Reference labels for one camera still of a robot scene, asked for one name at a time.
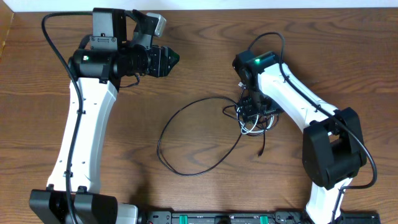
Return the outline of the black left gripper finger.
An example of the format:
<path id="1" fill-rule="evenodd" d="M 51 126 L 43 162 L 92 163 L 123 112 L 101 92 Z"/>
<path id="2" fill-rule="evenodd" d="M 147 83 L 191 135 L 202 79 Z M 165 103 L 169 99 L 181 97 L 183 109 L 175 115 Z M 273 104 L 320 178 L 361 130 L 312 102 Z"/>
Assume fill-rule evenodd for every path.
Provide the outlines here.
<path id="1" fill-rule="evenodd" d="M 168 66 L 167 66 L 168 74 L 172 71 L 172 69 L 174 68 L 174 66 L 176 66 L 176 64 L 178 64 L 178 60 L 174 60 L 168 64 Z"/>
<path id="2" fill-rule="evenodd" d="M 168 53 L 169 53 L 170 61 L 179 61 L 180 60 L 179 54 L 176 53 L 174 50 L 172 50 L 170 47 L 168 48 Z"/>

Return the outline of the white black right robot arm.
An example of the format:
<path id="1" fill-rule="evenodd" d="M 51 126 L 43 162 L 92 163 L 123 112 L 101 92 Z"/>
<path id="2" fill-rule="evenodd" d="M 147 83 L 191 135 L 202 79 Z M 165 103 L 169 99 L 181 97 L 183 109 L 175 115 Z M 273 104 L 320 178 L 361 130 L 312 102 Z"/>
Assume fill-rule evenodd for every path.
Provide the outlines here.
<path id="1" fill-rule="evenodd" d="M 343 197 L 352 189 L 360 168 L 371 165 L 373 177 L 362 189 L 377 180 L 374 159 L 364 145 L 361 123 L 352 108 L 339 110 L 322 100 L 289 70 L 274 52 L 255 56 L 250 50 L 237 54 L 232 66 L 248 95 L 239 101 L 236 113 L 241 127 L 264 118 L 271 129 L 273 120 L 285 112 L 303 134 L 302 164 L 312 181 L 310 199 L 303 221 L 308 223 L 379 223 L 377 215 L 347 214 L 341 211 Z"/>

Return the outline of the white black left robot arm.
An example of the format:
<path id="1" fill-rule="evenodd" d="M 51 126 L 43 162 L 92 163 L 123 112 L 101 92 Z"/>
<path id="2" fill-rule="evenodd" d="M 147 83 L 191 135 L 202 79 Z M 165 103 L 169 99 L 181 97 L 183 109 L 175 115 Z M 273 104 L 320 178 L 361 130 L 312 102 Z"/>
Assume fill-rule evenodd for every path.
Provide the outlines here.
<path id="1" fill-rule="evenodd" d="M 44 223 L 143 223 L 135 205 L 100 194 L 106 127 L 123 77 L 166 77 L 179 56 L 153 44 L 166 20 L 156 13 L 95 8 L 93 31 L 69 59 L 70 106 L 57 162 L 30 209 Z"/>

